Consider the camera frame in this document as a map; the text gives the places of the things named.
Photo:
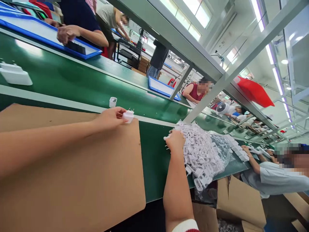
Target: cardboard sheet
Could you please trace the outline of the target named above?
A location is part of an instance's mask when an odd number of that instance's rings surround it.
[[[97,114],[13,104],[0,131],[89,121]],[[102,232],[145,208],[138,120],[92,135],[0,182],[0,231]]]

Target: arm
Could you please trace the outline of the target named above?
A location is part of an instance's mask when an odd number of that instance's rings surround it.
[[[93,0],[93,10],[95,13],[97,12],[97,0]]]
[[[58,28],[57,39],[64,45],[78,36],[82,36],[98,46],[108,47],[108,41],[100,30],[89,31],[76,25],[68,25]]]
[[[251,155],[250,151],[249,151],[249,148],[245,145],[242,145],[241,146],[242,149],[247,153],[247,155],[249,156],[249,162],[252,166],[252,169],[253,171],[256,173],[256,174],[261,174],[261,171],[260,171],[260,165],[257,163],[257,161],[253,158],[253,156]]]
[[[125,35],[122,34],[122,32],[119,30],[119,28],[116,28],[116,31],[117,31],[122,37],[125,37]]]
[[[194,102],[196,104],[198,104],[200,101],[195,100],[193,97],[191,97],[190,93],[193,90],[193,84],[188,84],[187,87],[184,89],[182,95],[188,99],[191,102]]]
[[[125,111],[115,107],[90,122],[0,133],[0,179],[73,141],[117,127]]]
[[[194,219],[186,170],[183,164],[185,138],[173,130],[166,144],[171,150],[171,160],[164,188],[163,205],[166,231],[171,232],[179,223]]]

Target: finger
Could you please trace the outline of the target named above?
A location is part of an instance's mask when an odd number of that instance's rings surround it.
[[[120,114],[123,114],[124,112],[126,112],[126,109],[120,107],[120,106],[117,106],[117,107],[114,107],[113,110],[115,111],[115,113],[120,113]]]

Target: window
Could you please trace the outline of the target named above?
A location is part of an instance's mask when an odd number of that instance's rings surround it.
[[[173,0],[160,0],[163,5],[168,8],[168,10],[176,17],[176,19],[189,31],[189,33],[199,41],[202,34],[192,25],[191,21],[186,17],[186,15],[178,8]],[[209,23],[210,18],[205,18],[203,12],[205,12],[204,7],[201,5],[202,0],[183,0],[189,9],[194,13],[198,14],[201,20],[205,22],[205,27]]]
[[[238,56],[238,53],[237,53],[236,49],[233,48],[233,49],[228,53],[228,55],[226,56],[226,58],[228,58],[229,61],[230,61],[232,64],[234,64],[235,61],[237,60],[237,56]]]
[[[199,8],[201,4],[201,0],[183,0],[183,1],[187,5],[187,7],[192,11],[192,13],[195,15],[197,12],[197,9]]]
[[[197,30],[192,24],[191,24],[191,26],[190,26],[190,28],[189,28],[188,31],[190,32],[191,35],[193,35],[193,37],[194,37],[197,41],[200,40],[200,38],[201,38],[202,35],[198,32],[198,30]]]
[[[228,71],[228,69],[229,69],[229,67],[225,64],[225,63],[223,63],[223,67],[222,67],[226,72]]]
[[[210,22],[211,13],[204,2],[202,2],[202,4],[200,5],[195,17],[204,28],[207,27]]]
[[[188,30],[191,22],[189,21],[189,19],[178,9],[177,13],[176,13],[176,19],[178,19],[178,21]]]
[[[172,0],[160,0],[163,5],[175,16],[178,10],[177,5]]]

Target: factory worker's hand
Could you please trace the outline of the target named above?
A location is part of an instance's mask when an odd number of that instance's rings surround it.
[[[126,119],[122,119],[122,114],[126,112],[126,109],[122,107],[113,107],[104,110],[91,124],[96,128],[98,132],[105,130],[112,130],[127,122]]]
[[[249,148],[246,145],[242,145],[241,148],[247,153],[250,152]]]
[[[49,25],[54,26],[54,27],[56,27],[56,28],[58,28],[58,27],[60,27],[60,26],[64,26],[64,24],[61,24],[61,23],[59,23],[59,22],[57,22],[57,21],[55,21],[55,20],[49,19],[49,18],[44,19],[44,21],[45,21],[46,23],[48,23]]]
[[[186,142],[186,139],[183,136],[183,133],[179,130],[172,130],[172,133],[169,135],[169,138],[166,139],[166,144],[171,152],[179,152],[183,156],[183,146]]]
[[[68,25],[58,28],[57,39],[59,42],[66,45],[69,41],[74,40],[76,37],[80,36],[81,28],[76,25]]]

